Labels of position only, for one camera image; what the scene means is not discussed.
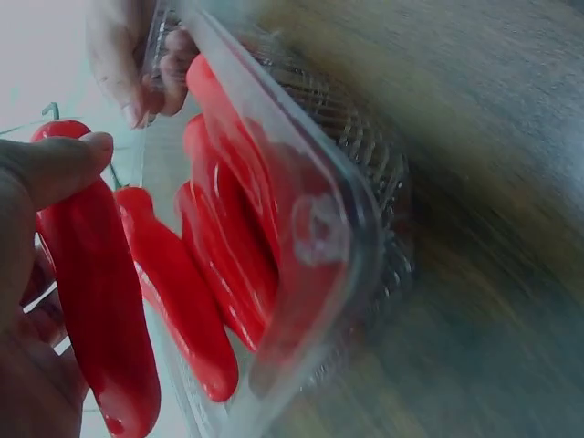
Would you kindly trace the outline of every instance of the chili pepper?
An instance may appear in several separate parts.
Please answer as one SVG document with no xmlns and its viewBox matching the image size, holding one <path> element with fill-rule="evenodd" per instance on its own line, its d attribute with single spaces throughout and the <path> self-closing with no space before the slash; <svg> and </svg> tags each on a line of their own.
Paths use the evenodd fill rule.
<svg viewBox="0 0 584 438">
<path fill-rule="evenodd" d="M 31 141 L 40 141 L 48 137 L 69 137 L 71 139 L 78 139 L 85 134 L 89 134 L 89 128 L 77 120 L 60 120 L 58 106 L 55 102 L 51 102 L 45 109 L 43 115 L 49 111 L 53 111 L 54 120 L 45 123 L 38 128 L 33 134 Z"/>
<path fill-rule="evenodd" d="M 224 274 L 225 280 L 240 299 L 251 304 L 256 317 L 267 326 L 276 300 L 276 267 L 271 255 L 257 241 L 253 225 L 246 220 L 245 210 L 249 206 L 245 194 L 211 144 L 202 115 L 187 124 L 183 140 L 193 164 L 193 193 L 205 197 L 213 209 L 212 219 L 224 244 L 214 250 L 218 253 L 223 249 L 222 259 L 231 265 L 229 276 Z"/>
<path fill-rule="evenodd" d="M 267 151 L 260 151 L 254 143 L 202 55 L 191 64 L 186 84 L 201 105 L 209 131 L 220 144 L 221 158 L 243 187 L 279 264 L 278 208 L 266 167 Z"/>
<path fill-rule="evenodd" d="M 181 239 L 154 216 L 145 190 L 129 187 L 114 196 L 142 294 L 164 318 L 209 398 L 225 402 L 237 387 L 237 360 L 211 291 Z"/>
<path fill-rule="evenodd" d="M 33 140 L 56 133 L 78 138 L 89 132 L 80 125 L 52 121 Z M 39 212 L 37 227 L 71 345 L 109 432 L 146 436 L 158 418 L 161 390 L 140 282 L 111 190 L 99 179 Z"/>
<path fill-rule="evenodd" d="M 211 288 L 224 323 L 250 351 L 257 351 L 265 326 L 257 319 L 251 303 L 241 299 L 233 283 L 225 281 L 222 272 L 229 271 L 225 271 L 226 260 L 221 258 L 224 251 L 219 249 L 225 248 L 224 237 L 213 220 L 211 205 L 204 196 L 193 196 L 190 181 L 178 190 L 174 203 L 182 219 L 182 240 Z"/>
</svg>

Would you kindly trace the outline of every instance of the human hand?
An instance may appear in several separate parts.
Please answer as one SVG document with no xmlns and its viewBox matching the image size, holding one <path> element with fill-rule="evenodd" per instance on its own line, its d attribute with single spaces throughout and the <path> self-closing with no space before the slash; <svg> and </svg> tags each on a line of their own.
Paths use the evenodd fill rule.
<svg viewBox="0 0 584 438">
<path fill-rule="evenodd" d="M 151 25 L 154 0 L 89 0 L 87 44 L 93 75 L 107 96 L 120 105 L 131 128 L 148 122 L 146 114 L 171 116 L 186 97 L 184 75 L 197 54 L 183 29 L 165 40 L 168 53 L 161 59 L 164 91 L 150 91 L 140 67 Z"/>
<path fill-rule="evenodd" d="M 87 394 L 65 337 L 57 291 L 31 311 L 25 305 L 53 283 L 35 249 L 36 212 L 97 180 L 110 162 L 112 139 L 52 138 L 26 144 L 0 140 L 0 425 L 3 435 L 78 438 Z"/>
</svg>

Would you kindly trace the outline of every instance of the clear plastic container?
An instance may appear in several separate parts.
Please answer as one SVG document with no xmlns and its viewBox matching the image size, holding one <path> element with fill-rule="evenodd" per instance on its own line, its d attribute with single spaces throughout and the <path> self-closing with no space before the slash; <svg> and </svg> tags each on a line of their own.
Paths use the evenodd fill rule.
<svg viewBox="0 0 584 438">
<path fill-rule="evenodd" d="M 153 87 L 162 87 L 164 38 L 179 23 L 259 149 L 251 173 L 265 179 L 277 205 L 279 285 L 257 353 L 233 337 L 240 381 L 227 403 L 206 398 L 162 324 L 159 336 L 193 436 L 255 438 L 299 391 L 326 385 L 350 355 L 355 335 L 374 330 L 389 296 L 408 287 L 407 163 L 393 131 L 384 134 L 340 84 L 258 29 L 230 24 L 228 32 L 193 0 L 159 1 L 144 66 Z M 213 146 L 229 162 L 221 133 L 233 134 L 234 127 L 221 105 L 202 106 Z M 189 97 L 178 117 L 158 118 L 146 131 L 143 185 L 157 214 L 175 229 L 169 198 L 190 176 L 182 134 L 197 112 Z"/>
</svg>

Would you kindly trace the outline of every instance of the green stem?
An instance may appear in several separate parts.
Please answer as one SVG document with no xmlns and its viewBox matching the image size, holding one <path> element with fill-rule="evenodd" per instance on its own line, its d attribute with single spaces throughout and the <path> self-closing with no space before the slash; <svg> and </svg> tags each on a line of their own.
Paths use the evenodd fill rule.
<svg viewBox="0 0 584 438">
<path fill-rule="evenodd" d="M 58 104 L 56 102 L 49 103 L 45 109 L 41 112 L 43 116 L 46 116 L 50 111 L 53 111 L 53 120 L 59 120 L 60 114 L 58 112 Z"/>
<path fill-rule="evenodd" d="M 116 170 L 113 168 L 113 165 L 110 163 L 110 164 L 108 164 L 108 167 L 109 167 L 109 171 L 111 172 L 111 176 L 113 177 L 114 191 L 126 187 L 125 185 L 121 184 L 120 178 L 118 178 L 118 174 L 116 173 Z"/>
</svg>

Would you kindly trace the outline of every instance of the table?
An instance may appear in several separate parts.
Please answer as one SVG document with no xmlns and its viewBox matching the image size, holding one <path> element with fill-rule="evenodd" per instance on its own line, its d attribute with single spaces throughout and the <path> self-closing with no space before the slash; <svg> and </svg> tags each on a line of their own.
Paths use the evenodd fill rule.
<svg viewBox="0 0 584 438">
<path fill-rule="evenodd" d="M 271 435 L 582 436 L 582 3 L 209 3 L 279 31 L 409 139 L 414 288 Z"/>
</svg>

